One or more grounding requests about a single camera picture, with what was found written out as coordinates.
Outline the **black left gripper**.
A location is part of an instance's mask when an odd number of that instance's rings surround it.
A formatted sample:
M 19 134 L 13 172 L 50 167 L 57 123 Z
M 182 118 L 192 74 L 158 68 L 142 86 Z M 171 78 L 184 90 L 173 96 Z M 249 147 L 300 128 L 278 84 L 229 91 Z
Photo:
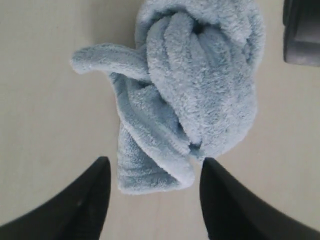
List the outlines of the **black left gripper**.
M 320 1 L 285 0 L 283 59 L 288 64 L 320 65 Z

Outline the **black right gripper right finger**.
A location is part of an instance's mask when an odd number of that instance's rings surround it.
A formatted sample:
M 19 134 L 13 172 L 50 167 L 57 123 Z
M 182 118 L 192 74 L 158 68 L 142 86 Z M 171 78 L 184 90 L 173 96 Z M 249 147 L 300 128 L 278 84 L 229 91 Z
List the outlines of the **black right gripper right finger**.
M 320 232 L 263 201 L 218 161 L 206 158 L 200 204 L 210 240 L 318 240 Z

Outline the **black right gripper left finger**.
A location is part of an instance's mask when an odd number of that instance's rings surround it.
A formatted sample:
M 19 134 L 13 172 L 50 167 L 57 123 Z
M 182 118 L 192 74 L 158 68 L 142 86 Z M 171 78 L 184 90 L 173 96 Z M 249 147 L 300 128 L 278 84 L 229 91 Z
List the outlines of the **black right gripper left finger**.
M 59 194 L 0 227 L 2 240 L 98 240 L 111 193 L 111 165 L 99 157 Z

